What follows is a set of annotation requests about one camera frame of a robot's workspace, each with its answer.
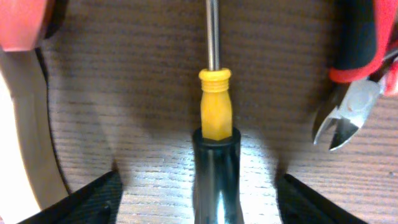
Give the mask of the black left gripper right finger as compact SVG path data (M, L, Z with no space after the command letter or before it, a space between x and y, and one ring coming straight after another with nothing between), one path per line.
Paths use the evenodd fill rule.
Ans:
M367 224L290 174L277 181L277 202L284 224Z

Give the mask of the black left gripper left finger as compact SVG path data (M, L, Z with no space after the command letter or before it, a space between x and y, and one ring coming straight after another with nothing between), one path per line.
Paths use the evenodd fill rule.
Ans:
M113 170L20 224L115 224L122 194L121 177Z

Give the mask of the yellow black screwdriver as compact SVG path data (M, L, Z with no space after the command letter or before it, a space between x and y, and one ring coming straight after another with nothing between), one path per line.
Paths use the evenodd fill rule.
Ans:
M231 70L221 66L218 0L206 0L208 66L201 81L201 126L193 133L195 223L243 223L239 198L241 133L233 126Z

